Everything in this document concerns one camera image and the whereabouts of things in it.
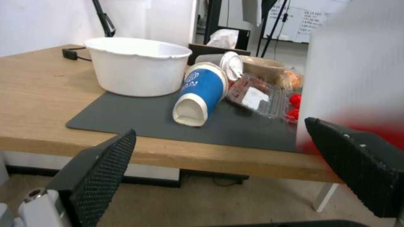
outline white plastic bowl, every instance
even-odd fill
[[[138,97],[177,91],[192,53],[183,46],[134,38],[94,38],[84,44],[101,87]]]

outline red object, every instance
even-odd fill
[[[289,98],[289,102],[296,108],[300,108],[300,101],[301,101],[302,96],[300,94],[293,94]]]
[[[235,81],[231,81],[229,80],[229,88],[231,88],[233,86],[233,84],[235,83]]]
[[[286,119],[297,121],[299,119],[299,109],[289,110],[286,114]]]

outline brown paper bowl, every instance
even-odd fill
[[[250,56],[241,58],[244,73],[256,75],[268,83],[274,83],[286,69],[286,66],[279,61]]]

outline wooden table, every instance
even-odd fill
[[[72,157],[114,136],[65,127],[68,120],[105,91],[97,83],[91,62],[65,59],[61,49],[0,58],[0,149]],[[80,50],[79,55],[89,57],[86,50]],[[340,182],[314,155],[148,137],[138,137],[130,162]]]

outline blue paper cup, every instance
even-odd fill
[[[210,62],[200,62],[185,73],[184,85],[173,109],[174,121],[202,126],[228,90],[225,72]]]

